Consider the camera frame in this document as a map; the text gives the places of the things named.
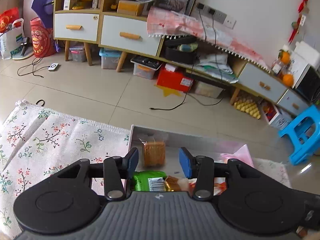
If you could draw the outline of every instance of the orange fruit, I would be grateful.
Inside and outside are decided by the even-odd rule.
[[[291,74],[285,74],[282,78],[282,82],[288,87],[292,87],[293,81],[293,76]]]
[[[288,65],[290,63],[290,54],[284,50],[281,50],[278,58],[283,62],[283,64]]]

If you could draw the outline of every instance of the white plastic bag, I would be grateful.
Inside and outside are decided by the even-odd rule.
[[[21,26],[15,28],[15,23],[21,22]],[[0,33],[0,52],[2,59],[10,59],[21,50],[21,41],[24,37],[22,18],[15,20],[8,26],[8,32]]]

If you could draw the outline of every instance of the red box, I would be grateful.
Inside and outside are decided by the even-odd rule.
[[[163,86],[182,92],[188,92],[192,86],[193,79],[187,78],[180,71],[168,71],[165,67],[161,67],[157,80],[158,86]]]

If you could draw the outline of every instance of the wooden drawer handle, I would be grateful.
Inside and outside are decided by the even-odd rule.
[[[68,30],[80,30],[81,29],[81,25],[66,25],[66,29]]]
[[[139,35],[131,34],[131,33],[120,32],[119,35],[121,37],[124,37],[124,38],[127,38],[127,39],[131,39],[131,40],[139,40],[141,38]]]
[[[265,83],[263,83],[261,81],[259,82],[259,86],[261,86],[262,88],[264,88],[267,91],[271,90],[271,87],[267,86]]]
[[[293,108],[295,108],[296,110],[299,110],[299,106],[295,103],[292,104]]]

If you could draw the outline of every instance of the red bag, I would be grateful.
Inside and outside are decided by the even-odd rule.
[[[4,33],[10,24],[19,19],[18,7],[11,8],[0,14],[0,33]]]

